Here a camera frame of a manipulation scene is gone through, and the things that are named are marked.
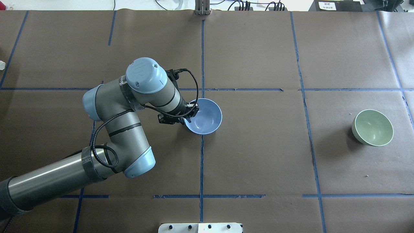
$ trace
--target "metal bracket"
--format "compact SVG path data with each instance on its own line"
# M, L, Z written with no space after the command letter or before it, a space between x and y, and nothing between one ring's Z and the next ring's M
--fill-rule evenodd
M164 223L158 233L243 233L241 223Z
M210 12L210 0L195 0L196 15L209 15Z

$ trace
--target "label sticker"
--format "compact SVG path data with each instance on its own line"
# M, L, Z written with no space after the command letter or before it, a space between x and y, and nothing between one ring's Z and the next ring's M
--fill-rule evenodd
M334 2L319 2L319 8L321 10L336 10Z

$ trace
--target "bowl rim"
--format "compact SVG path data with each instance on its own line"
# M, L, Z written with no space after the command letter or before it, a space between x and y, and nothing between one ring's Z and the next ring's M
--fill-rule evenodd
M385 144L382 144L382 145L375 145L375 144L372 144L372 143L369 143L369 142L367 142L361 135L360 135L360 133L358 132L358 128L356 127L356 121L357 121L357 119L358 119L358 116L361 114L361 113L363 113L363 112L365 112L365 111L374 111L374 112L377 112L377 113L379 113L379 114L381 114L381 115L383 115L387 120L388 120L388 122L390 123L390 125L391 125L391 129L392 129L392 136L391 136L391 139L387 142L387 143L385 143ZM390 121L390 119L388 119L388 117L386 116L386 115L384 115L382 112L380 112L380 111L377 111L377 110L374 110L374 109L365 109L365 110L362 110L362 111L360 111L357 115L356 115L356 117L355 117L355 121L354 121L354 127L355 127L355 130L356 130L356 133L358 134L358 136L365 142L365 143L367 143L367 144L369 144L369 145L371 145L371 146L385 146L385 145L387 145L388 143L390 143L391 141L392 141L392 139L394 138L394 126L392 126L392 123L391 123L391 121Z
M207 98L198 98L198 101L200 101L200 100L208 100L210 102L213 102L219 108L219 111L220 111L220 122L219 122L219 125L214 130L212 130L211 132L208 132L208 133L198 133L198 132L195 132L194 130L192 130L190 127L188 127L188 125L190 124L190 122L188 122L187 119L184 119L184 122L185 122L185 126L187 126L187 128L191 132L196 133L196 134L199 134L199 135L206 135L206 134L213 133L214 131L216 131L220 127L221 122L223 121L223 113L221 111L220 106L216 102L214 102L213 100L210 100L210 99L207 99Z

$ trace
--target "black tape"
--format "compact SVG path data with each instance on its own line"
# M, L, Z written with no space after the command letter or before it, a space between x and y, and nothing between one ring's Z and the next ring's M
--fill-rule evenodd
M135 124L133 124L133 125L130 125L130 126L124 127L124 128L122 128L122 129L119 129L119 130L115 130L114 132L109 133L108 135L109 135L109 137L112 137L112 136L115 136L115 135L117 135L117 134L123 133L123 132L125 132L125 131L127 131L127 130L130 130L130 129L133 129L133 128L135 128L135 127L138 127L138 126L142 126L142 125L141 125L141 122L135 123Z
M132 93L131 87L126 80L125 75L119 78L119 87L121 88L122 95L134 112L144 109Z
M7 219L11 216L17 216L25 214L30 210L20 209L13 202L9 192L9 182L15 177L11 177L7 180L0 182L0 220Z
M106 178L100 176L98 171L95 169L94 162L92 161L90 147L83 148L82 150L82 166L83 170L85 170L86 175L92 182L97 183L106 180Z
M173 95L173 97L170 99L170 101L168 101L166 104L163 104L163 105L160 105L160 106L156 106L156 105L154 105L154 107L158 107L158 108L160 108L160 107L164 107L164 106L167 106L169 103L171 103L172 101L173 101L173 99L174 99L174 97L176 96L176 91L174 90L174 95Z

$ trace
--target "green bowl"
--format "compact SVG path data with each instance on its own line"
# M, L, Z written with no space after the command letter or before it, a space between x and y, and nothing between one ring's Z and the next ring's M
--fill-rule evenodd
M390 120L372 109L358 113L352 123L352 132L358 141L369 146L385 146L394 137Z

